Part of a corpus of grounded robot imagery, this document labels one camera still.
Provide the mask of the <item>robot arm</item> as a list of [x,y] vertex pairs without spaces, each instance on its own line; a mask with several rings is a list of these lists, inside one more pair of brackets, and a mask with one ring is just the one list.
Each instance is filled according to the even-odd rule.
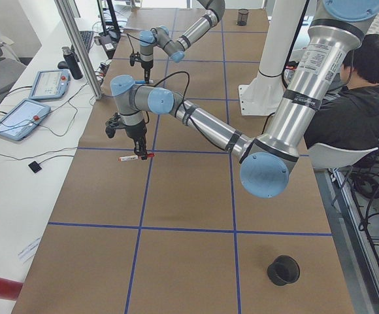
[[299,153],[298,144],[321,107],[347,53],[360,47],[379,1],[323,1],[308,29],[310,42],[284,91],[265,132],[250,138],[212,116],[182,94],[139,84],[130,75],[110,82],[117,111],[107,120],[106,134],[125,130],[138,158],[147,159],[144,112],[169,114],[196,129],[211,144],[234,154],[240,163],[243,187],[259,198],[279,195]]
[[225,12],[225,2],[220,0],[200,1],[205,13],[190,25],[177,39],[170,36],[165,26],[141,31],[138,37],[140,50],[130,55],[130,64],[139,62],[144,70],[144,82],[150,82],[154,66],[154,48],[158,47],[175,63],[181,62],[186,51],[202,38],[210,29],[217,26]]

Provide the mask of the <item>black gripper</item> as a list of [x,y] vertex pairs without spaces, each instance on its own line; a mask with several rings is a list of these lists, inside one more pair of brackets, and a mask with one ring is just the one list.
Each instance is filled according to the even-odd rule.
[[154,61],[153,60],[150,60],[150,61],[141,61],[141,67],[144,69],[144,81],[145,83],[150,83],[150,73],[151,73],[151,69],[153,68],[154,66]]
[[134,140],[134,153],[140,156],[142,160],[148,159],[148,152],[146,149],[146,122],[140,121],[138,124],[132,126],[125,126],[127,136]]

